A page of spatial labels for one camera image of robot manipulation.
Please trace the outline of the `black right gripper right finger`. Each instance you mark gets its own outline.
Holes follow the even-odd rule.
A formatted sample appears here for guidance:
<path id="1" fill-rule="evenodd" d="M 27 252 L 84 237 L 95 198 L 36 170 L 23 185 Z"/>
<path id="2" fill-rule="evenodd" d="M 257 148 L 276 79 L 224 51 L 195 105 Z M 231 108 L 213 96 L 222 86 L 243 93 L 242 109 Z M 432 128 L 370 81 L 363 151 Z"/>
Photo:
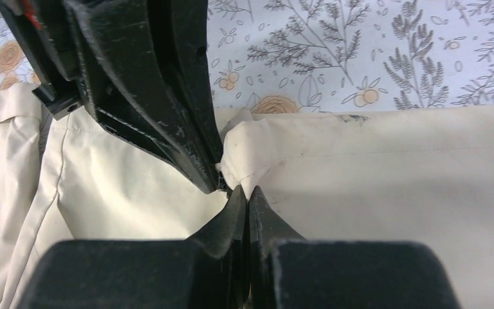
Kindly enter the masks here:
<path id="1" fill-rule="evenodd" d="M 269 205 L 249 200 L 255 308 L 458 308 L 437 256 L 411 241 L 308 240 Z"/>

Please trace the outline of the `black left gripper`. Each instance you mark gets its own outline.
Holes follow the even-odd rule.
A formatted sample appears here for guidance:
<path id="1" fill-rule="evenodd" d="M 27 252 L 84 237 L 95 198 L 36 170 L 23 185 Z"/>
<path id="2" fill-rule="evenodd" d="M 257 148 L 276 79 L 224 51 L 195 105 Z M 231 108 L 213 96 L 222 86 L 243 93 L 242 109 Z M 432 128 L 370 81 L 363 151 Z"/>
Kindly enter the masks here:
<path id="1" fill-rule="evenodd" d="M 87 109 L 107 132 L 174 167 L 202 192 L 217 189 L 188 109 L 165 80 L 149 1 L 67 1 Z M 84 105 L 60 1 L 0 1 L 0 13 L 39 78 L 32 93 L 56 120 Z"/>

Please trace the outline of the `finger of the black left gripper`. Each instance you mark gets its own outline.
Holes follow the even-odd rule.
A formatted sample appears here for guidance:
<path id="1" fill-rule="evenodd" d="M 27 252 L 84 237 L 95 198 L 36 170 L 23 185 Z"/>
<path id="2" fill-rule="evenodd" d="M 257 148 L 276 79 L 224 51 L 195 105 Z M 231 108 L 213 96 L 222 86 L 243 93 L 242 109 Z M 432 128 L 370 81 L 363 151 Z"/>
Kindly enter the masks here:
<path id="1" fill-rule="evenodd" d="M 188 109 L 214 168 L 222 156 L 207 63 L 207 1 L 149 1 L 149 22 L 165 80 Z"/>

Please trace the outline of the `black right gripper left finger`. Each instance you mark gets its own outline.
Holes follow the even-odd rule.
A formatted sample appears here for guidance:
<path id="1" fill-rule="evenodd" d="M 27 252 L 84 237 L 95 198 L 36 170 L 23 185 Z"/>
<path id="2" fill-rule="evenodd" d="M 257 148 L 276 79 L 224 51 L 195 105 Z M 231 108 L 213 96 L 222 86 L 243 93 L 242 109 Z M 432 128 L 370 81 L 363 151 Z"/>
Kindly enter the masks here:
<path id="1" fill-rule="evenodd" d="M 240 308 L 247 299 L 247 200 L 184 240 L 62 241 L 39 261 L 20 308 Z"/>

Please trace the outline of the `beige zip jacket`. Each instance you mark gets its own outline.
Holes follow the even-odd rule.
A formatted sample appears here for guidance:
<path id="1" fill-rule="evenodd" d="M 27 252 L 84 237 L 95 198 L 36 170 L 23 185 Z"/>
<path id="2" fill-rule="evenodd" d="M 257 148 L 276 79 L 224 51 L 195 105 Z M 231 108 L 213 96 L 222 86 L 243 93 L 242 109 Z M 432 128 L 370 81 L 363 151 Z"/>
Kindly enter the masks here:
<path id="1" fill-rule="evenodd" d="M 0 308 L 58 241 L 184 239 L 224 207 L 84 109 L 41 151 L 32 88 L 0 91 Z M 494 106 L 221 118 L 229 186 L 259 186 L 307 238 L 424 243 L 463 308 L 494 308 Z"/>

